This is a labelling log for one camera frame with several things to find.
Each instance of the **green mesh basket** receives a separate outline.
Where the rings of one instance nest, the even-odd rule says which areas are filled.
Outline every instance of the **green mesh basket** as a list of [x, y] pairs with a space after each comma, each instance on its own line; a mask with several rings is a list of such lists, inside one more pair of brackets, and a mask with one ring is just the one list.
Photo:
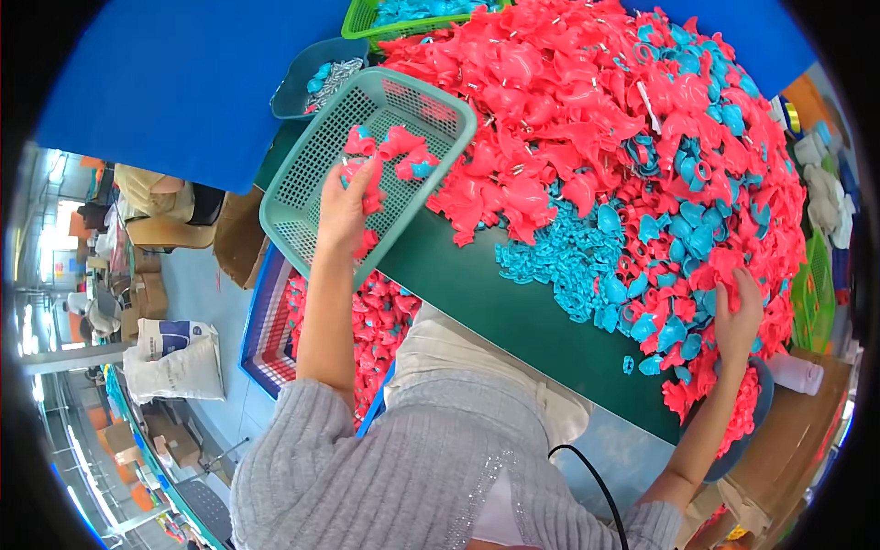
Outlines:
[[[376, 13], [376, 6], [378, 4], [378, 0], [351, 0], [348, 13], [345, 14], [345, 21], [342, 22], [342, 37], [350, 40], [365, 38], [370, 41], [370, 50], [380, 52], [381, 49], [377, 45], [378, 42], [394, 40], [401, 36], [429, 33], [436, 29], [448, 28], [451, 26], [450, 23], [464, 23], [471, 18], [471, 14], [466, 13], [464, 15], [447, 15], [440, 18], [401, 21], [392, 25], [373, 28], [371, 25], [378, 17]], [[503, 8], [510, 5], [510, 0], [498, 0], [498, 4]]]
[[385, 211], [366, 222], [379, 242], [356, 264], [357, 289], [470, 143], [477, 117], [464, 101], [393, 70], [374, 67], [350, 78], [305, 129], [260, 204], [263, 230], [305, 278], [318, 242], [321, 185], [356, 124], [378, 140], [391, 126], [405, 124], [412, 134], [425, 136], [429, 151], [440, 159], [434, 173], [421, 181], [397, 179], [394, 166], [405, 155], [383, 163], [379, 188], [388, 194], [382, 202]]
[[824, 353], [837, 301], [828, 249], [819, 231], [807, 241], [807, 263], [801, 265], [791, 284], [791, 303], [795, 312], [792, 341], [798, 348]]

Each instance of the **woman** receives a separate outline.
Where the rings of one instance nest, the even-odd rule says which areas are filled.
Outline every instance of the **woman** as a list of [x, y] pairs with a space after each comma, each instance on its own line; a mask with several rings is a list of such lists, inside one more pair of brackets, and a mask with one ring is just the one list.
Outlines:
[[[387, 411], [352, 437], [351, 255], [363, 232], [371, 163], [348, 189], [331, 170], [299, 341], [297, 381], [232, 484], [238, 548], [620, 547], [547, 460], [556, 419], [534, 385], [417, 316], [400, 346]], [[681, 513], [718, 450], [763, 316], [744, 270], [742, 306], [718, 287], [723, 368], [669, 464], [622, 520], [630, 548], [672, 548]]]

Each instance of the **blue plastic crate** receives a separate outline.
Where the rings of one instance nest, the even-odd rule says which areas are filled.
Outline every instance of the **blue plastic crate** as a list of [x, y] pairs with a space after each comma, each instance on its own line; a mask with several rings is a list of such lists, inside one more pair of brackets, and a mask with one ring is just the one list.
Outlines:
[[[288, 306], [284, 303], [287, 281], [297, 273], [275, 245], [269, 244], [256, 288], [251, 299], [251, 312], [245, 322], [238, 366], [269, 396], [277, 400], [281, 386], [296, 377], [297, 362], [291, 358]], [[394, 374], [395, 363], [388, 368], [382, 386]], [[380, 388], [364, 416], [357, 436], [367, 433], [373, 420], [385, 411]]]

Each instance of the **chair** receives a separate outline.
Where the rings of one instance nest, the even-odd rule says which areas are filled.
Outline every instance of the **chair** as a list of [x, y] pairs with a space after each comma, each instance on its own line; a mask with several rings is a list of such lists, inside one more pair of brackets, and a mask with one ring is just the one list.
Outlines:
[[194, 211], [189, 222], [166, 216], [145, 216], [126, 225], [131, 244], [141, 248], [208, 248], [214, 243], [216, 222], [220, 218], [226, 192], [193, 184]]

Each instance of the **green work table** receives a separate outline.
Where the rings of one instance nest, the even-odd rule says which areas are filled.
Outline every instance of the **green work table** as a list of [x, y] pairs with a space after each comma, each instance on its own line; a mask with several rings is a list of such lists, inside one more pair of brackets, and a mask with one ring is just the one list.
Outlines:
[[[254, 182], [265, 189], [305, 128], [286, 122]], [[580, 324], [539, 282], [517, 284], [498, 275], [495, 243], [507, 242], [498, 228], [478, 231], [471, 245], [452, 242], [448, 220], [421, 210], [378, 269], [499, 348], [557, 382], [672, 444], [678, 415], [663, 404], [660, 386], [672, 370], [644, 376], [623, 373], [623, 357], [637, 365], [644, 354], [623, 334], [609, 334], [592, 322]]]

